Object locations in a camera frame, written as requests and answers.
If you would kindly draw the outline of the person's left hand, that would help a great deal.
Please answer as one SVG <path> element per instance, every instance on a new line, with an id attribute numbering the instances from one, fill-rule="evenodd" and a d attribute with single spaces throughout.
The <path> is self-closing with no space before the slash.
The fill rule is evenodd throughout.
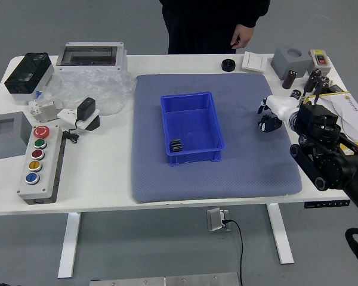
<path id="1" fill-rule="evenodd" d="M 234 34 L 232 36 L 230 45 L 232 49 L 240 49 L 247 46 L 254 34 L 253 27 L 246 27 L 242 24 L 238 24 L 235 27 Z"/>

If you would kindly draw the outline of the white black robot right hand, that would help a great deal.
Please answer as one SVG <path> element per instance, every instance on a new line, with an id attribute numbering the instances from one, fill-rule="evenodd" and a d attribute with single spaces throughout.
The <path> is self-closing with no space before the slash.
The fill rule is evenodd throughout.
<path id="1" fill-rule="evenodd" d="M 263 132 L 272 132 L 281 127 L 282 122 L 295 130 L 294 124 L 299 111 L 299 100 L 294 97 L 281 97 L 269 95 L 263 99 L 258 109 L 258 114 L 264 110 L 270 110 L 273 116 L 263 115 L 262 119 L 258 122 L 258 126 Z"/>

